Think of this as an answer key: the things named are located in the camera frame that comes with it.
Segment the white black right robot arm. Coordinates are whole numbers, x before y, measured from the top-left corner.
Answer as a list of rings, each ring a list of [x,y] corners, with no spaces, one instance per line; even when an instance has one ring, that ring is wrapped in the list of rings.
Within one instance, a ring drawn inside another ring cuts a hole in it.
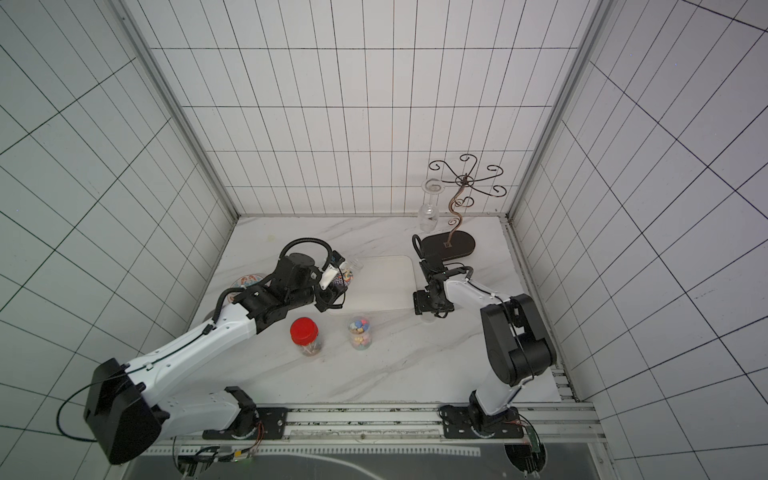
[[[472,280],[473,269],[448,268],[441,255],[411,238],[427,281],[413,294],[415,313],[445,318],[458,307],[479,316],[491,373],[465,406],[438,409],[448,439],[520,439],[535,429],[513,405],[524,387],[557,362],[556,348],[534,300],[527,294],[503,298]]]

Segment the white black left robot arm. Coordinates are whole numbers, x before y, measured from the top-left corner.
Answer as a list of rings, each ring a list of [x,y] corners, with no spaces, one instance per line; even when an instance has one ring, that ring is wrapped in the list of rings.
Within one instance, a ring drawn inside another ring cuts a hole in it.
[[[212,317],[166,345],[127,363],[111,358],[84,386],[83,419],[112,465],[127,463],[157,441],[197,432],[247,439],[261,425],[257,405],[240,387],[188,395],[186,381],[226,350],[314,305],[340,309],[353,278],[350,260],[326,241],[303,237],[280,252],[274,271],[225,289]]]

